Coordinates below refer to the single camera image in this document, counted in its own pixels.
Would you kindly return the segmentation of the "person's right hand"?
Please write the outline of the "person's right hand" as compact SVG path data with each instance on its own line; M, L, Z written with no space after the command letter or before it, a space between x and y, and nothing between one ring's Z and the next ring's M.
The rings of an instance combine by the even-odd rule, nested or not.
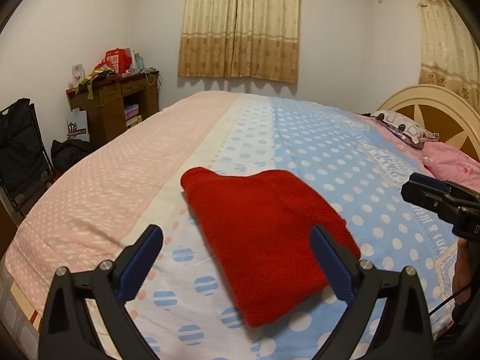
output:
M456 250L456 263L452 279L452 291L459 292L467 286L479 266L479 244L459 238Z

